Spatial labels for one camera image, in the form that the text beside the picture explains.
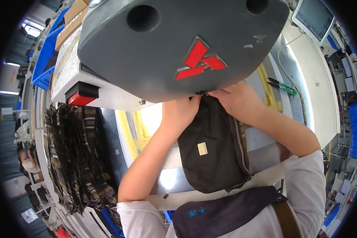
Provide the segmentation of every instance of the beige label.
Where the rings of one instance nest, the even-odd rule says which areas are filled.
[[[198,147],[198,153],[200,155],[206,155],[207,154],[207,148],[206,148],[206,143],[205,142],[197,144],[197,147]]]

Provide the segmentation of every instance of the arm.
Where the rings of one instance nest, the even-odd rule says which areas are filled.
[[[244,81],[209,93],[237,120],[267,133],[299,157],[321,150],[316,135],[306,126],[263,104]]]
[[[119,185],[118,201],[145,200],[161,171],[168,150],[193,121],[200,96],[163,102],[162,120],[141,154],[135,159]]]
[[[37,167],[37,164],[36,164],[35,160],[33,159],[33,156],[32,156],[32,153],[30,152],[30,150],[28,150],[28,156],[29,156],[30,162],[33,165],[33,168]]]

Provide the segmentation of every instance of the metal zipper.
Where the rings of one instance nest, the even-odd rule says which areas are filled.
[[[241,142],[241,135],[239,133],[239,130],[238,130],[238,126],[239,126],[239,123],[238,123],[238,120],[234,119],[234,125],[235,125],[235,131],[236,131],[236,134],[237,134],[237,142],[238,142],[238,146],[239,146],[239,150],[241,151],[241,155],[242,155],[242,165],[243,165],[243,168],[246,170],[246,172],[249,174],[249,179],[250,180],[250,171],[248,170],[247,166],[246,166],[246,163],[245,163],[245,152],[243,151],[243,146],[242,146],[242,142]]]

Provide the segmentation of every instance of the brown strap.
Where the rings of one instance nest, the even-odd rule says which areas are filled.
[[[272,205],[279,220],[283,238],[301,238],[299,227],[296,224],[288,203],[286,201],[273,202]]]

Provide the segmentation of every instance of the red logo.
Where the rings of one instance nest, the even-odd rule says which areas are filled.
[[[184,62],[186,67],[177,70],[178,74],[176,75],[176,80],[201,74],[208,67],[211,70],[218,70],[227,67],[227,64],[217,54],[205,56],[208,50],[209,46],[196,36],[193,47]]]

